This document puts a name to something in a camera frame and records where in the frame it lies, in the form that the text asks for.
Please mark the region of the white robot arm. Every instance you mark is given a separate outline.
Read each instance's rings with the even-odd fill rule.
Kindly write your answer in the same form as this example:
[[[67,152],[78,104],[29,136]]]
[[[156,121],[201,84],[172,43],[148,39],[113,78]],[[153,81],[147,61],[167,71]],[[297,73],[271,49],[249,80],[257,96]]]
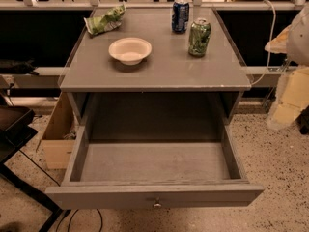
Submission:
[[[289,60],[298,64],[296,70],[280,76],[276,101],[267,118],[270,129],[282,130],[309,106],[309,5],[267,43],[265,50],[276,54],[286,53]]]

